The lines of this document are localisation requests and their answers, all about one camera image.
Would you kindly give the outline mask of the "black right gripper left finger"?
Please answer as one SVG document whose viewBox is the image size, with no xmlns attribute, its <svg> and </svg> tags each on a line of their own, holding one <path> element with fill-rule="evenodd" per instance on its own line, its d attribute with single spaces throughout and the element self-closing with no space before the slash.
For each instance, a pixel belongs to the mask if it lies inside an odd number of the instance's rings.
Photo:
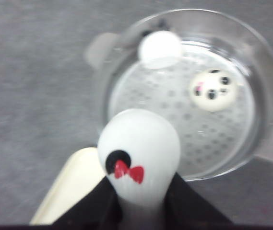
<svg viewBox="0 0 273 230">
<path fill-rule="evenodd" d="M 121 218 L 115 190 L 104 177 L 88 195 L 52 223 L 0 225 L 0 230 L 118 230 Z"/>
</svg>

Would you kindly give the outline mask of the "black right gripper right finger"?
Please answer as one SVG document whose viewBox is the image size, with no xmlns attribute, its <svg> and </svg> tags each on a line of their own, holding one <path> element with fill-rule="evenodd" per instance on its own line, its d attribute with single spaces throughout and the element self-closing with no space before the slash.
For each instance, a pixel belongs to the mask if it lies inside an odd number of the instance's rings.
<svg viewBox="0 0 273 230">
<path fill-rule="evenodd" d="M 273 230 L 273 226 L 234 223 L 175 173 L 164 199 L 161 229 Z"/>
</svg>

